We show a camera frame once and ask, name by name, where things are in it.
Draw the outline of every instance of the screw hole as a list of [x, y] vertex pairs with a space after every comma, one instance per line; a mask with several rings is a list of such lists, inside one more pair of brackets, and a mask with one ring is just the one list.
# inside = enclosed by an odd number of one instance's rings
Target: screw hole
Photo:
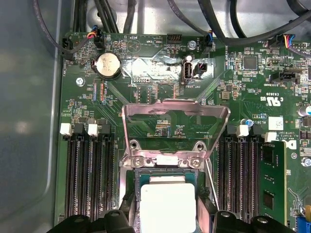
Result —
[[132, 142], [131, 143], [131, 149], [135, 149], [137, 147], [136, 143], [135, 142]]
[[202, 144], [199, 144], [199, 145], [197, 146], [197, 148], [198, 148], [198, 150], [203, 150], [204, 146], [203, 146]]

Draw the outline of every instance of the capacitor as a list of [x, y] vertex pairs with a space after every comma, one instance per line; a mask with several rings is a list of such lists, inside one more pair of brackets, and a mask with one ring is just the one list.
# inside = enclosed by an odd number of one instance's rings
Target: capacitor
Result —
[[302, 117], [311, 116], [311, 106], [302, 106], [298, 109], [298, 114]]
[[122, 63], [120, 59], [111, 52], [99, 55], [92, 61], [92, 69], [104, 80], [114, 80], [122, 73]]
[[243, 119], [241, 120], [241, 125], [247, 125], [249, 128], [251, 128], [254, 125], [254, 122], [250, 119]]
[[197, 44], [196, 44], [196, 42], [194, 40], [191, 40], [191, 41], [188, 42], [188, 49], [195, 50], [196, 47], [197, 47]]

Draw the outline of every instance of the screw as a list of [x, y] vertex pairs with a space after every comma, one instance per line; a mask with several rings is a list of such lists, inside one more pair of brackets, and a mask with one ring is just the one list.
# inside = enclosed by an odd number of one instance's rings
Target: screw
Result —
[[310, 158], [302, 158], [301, 165], [302, 166], [311, 166], [311, 159]]
[[85, 80], [84, 80], [83, 78], [77, 78], [77, 79], [76, 79], [76, 84], [77, 84], [78, 86], [84, 86], [85, 83], [86, 83], [86, 82], [85, 82]]
[[258, 220], [259, 222], [263, 223], [263, 224], [268, 223], [268, 221], [267, 221], [265, 218], [262, 218], [262, 217], [257, 218], [257, 220]]
[[191, 161], [192, 166], [199, 167], [200, 166], [200, 160], [198, 159], [192, 159]]
[[227, 213], [227, 212], [222, 212], [221, 215], [222, 215], [223, 217], [230, 217], [230, 214]]
[[135, 158], [134, 159], [134, 165], [135, 166], [141, 166], [144, 163], [144, 159], [141, 157]]
[[196, 44], [196, 42], [194, 40], [191, 40], [191, 41], [188, 42], [188, 49], [195, 50], [196, 47], [197, 47], [197, 44]]

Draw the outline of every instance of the connector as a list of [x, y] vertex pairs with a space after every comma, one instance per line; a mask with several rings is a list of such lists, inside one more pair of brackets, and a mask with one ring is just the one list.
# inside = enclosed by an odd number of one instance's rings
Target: connector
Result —
[[277, 72], [269, 76], [269, 83], [293, 82], [300, 84], [300, 78], [296, 72]]

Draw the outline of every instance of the cable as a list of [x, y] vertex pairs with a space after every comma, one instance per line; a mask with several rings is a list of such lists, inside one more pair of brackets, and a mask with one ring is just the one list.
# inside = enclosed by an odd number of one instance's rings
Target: cable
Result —
[[237, 3], [238, 0], [231, 0], [230, 2], [230, 19], [233, 26], [233, 29], [235, 33], [237, 34], [238, 38], [246, 38], [246, 35], [244, 34], [237, 16]]
[[74, 1], [72, 30], [79, 31], [79, 0]]
[[86, 32], [86, 9], [87, 1], [80, 0], [79, 2], [79, 29], [80, 32]]
[[40, 12], [40, 8], [39, 8], [39, 4], [38, 4], [38, 0], [33, 0], [33, 7], [34, 7], [34, 11], [35, 11], [35, 16], [40, 24], [40, 27], [44, 33], [44, 35], [46, 36], [46, 38], [56, 47], [58, 48], [60, 51], [62, 51], [63, 53], [66, 54], [73, 54], [76, 53], [77, 51], [79, 51], [87, 42], [88, 42], [88, 38], [85, 37], [83, 38], [83, 40], [73, 49], [68, 50], [63, 48], [62, 46], [60, 46], [59, 44], [57, 44], [57, 42], [53, 39], [53, 37], [51, 36], [49, 30], [47, 29], [47, 26], [44, 23], [42, 14]]
[[134, 14], [135, 14], [135, 0], [128, 0], [127, 2], [127, 16], [124, 23], [123, 33], [129, 34], [132, 29], [132, 24], [134, 20]]
[[308, 12], [308, 9], [302, 5], [299, 0], [287, 0], [287, 3], [291, 10], [298, 16], [302, 16], [304, 13]]
[[109, 23], [108, 23], [108, 18], [106, 16], [104, 8], [103, 8], [103, 6], [101, 4], [101, 1], [100, 0], [94, 0], [94, 2], [95, 2], [95, 5], [96, 5], [96, 8], [97, 8], [99, 17], [101, 18], [101, 21], [103, 23], [104, 31], [106, 33], [111, 33], [112, 30], [110, 29], [110, 26], [109, 26]]
[[110, 22], [111, 31], [113, 33], [119, 33], [119, 29], [118, 29], [118, 26], [116, 24], [115, 18], [113, 17], [112, 10], [111, 10], [111, 7], [108, 3], [108, 0], [102, 0], [102, 2], [103, 2], [103, 7], [104, 7], [104, 10], [106, 12], [108, 21]]
[[218, 20], [215, 16], [215, 12], [212, 8], [212, 4], [210, 2], [210, 0], [198, 0], [200, 8], [202, 10], [202, 13], [204, 15], [204, 17], [206, 18], [208, 24], [210, 25], [211, 29], [213, 30], [213, 32], [216, 34], [216, 36], [218, 37], [218, 39], [223, 42], [224, 44], [228, 45], [228, 46], [242, 46], [242, 45], [247, 45], [247, 44], [251, 44], [251, 43], [256, 43], [258, 41], [261, 40], [266, 40], [268, 38], [274, 37], [278, 34], [283, 34], [287, 31], [289, 31], [290, 29], [298, 26], [299, 24], [301, 24], [302, 22], [304, 22], [305, 20], [307, 20], [308, 18], [311, 17], [311, 11], [308, 11], [307, 13], [305, 13], [303, 16], [300, 16], [298, 18], [296, 18], [295, 20], [279, 27], [276, 28], [272, 31], [269, 31], [267, 33], [263, 33], [260, 35], [256, 35], [256, 36], [252, 36], [252, 37], [248, 37], [248, 38], [227, 38], [225, 37], [219, 23]]
[[197, 31], [198, 33], [202, 34], [202, 35], [207, 35], [208, 32], [200, 29], [198, 26], [194, 25], [182, 12], [181, 10], [178, 8], [178, 6], [176, 5], [176, 3], [174, 2], [174, 0], [167, 0], [167, 2], [169, 3], [172, 11], [175, 13], [175, 15], [184, 23], [186, 23], [189, 27], [191, 27], [192, 29], [194, 29], [195, 31]]

